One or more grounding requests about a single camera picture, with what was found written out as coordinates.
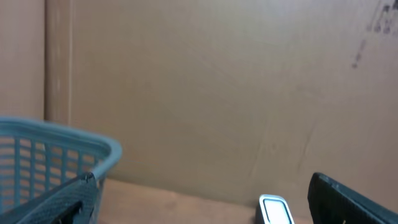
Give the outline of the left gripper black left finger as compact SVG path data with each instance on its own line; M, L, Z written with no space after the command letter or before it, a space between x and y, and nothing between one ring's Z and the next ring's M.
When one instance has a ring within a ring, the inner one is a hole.
M1 214L1 223L89 223L94 215L98 187L95 175L85 172Z

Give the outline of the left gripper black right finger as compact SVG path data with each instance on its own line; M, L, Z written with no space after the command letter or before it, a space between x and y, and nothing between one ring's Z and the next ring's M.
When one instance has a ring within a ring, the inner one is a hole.
M397 224L397 214L351 188L316 172L308 186L314 224Z

